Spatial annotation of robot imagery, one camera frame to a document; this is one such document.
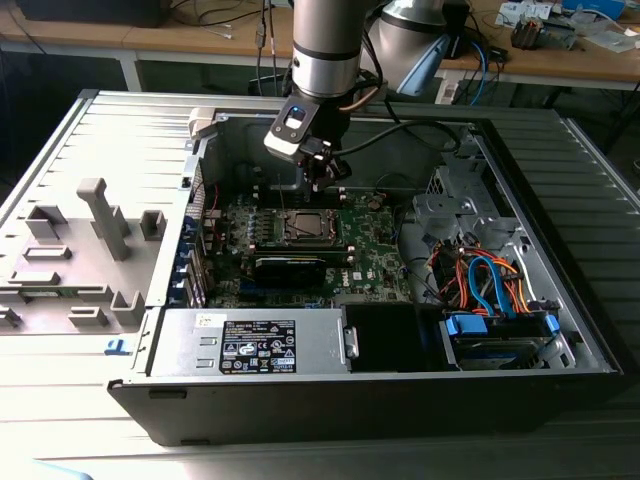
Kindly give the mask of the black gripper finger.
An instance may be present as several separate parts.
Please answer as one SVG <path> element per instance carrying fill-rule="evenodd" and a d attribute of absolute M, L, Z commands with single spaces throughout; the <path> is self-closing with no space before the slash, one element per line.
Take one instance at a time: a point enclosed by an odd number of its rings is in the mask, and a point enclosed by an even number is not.
<path fill-rule="evenodd" d="M 308 191 L 313 193 L 319 178 L 318 168 L 320 167 L 320 154 L 303 149 L 301 166 Z"/>
<path fill-rule="evenodd" d="M 340 156 L 330 150 L 321 153 L 320 161 L 319 190 L 325 190 L 351 176 L 351 167 Z"/>

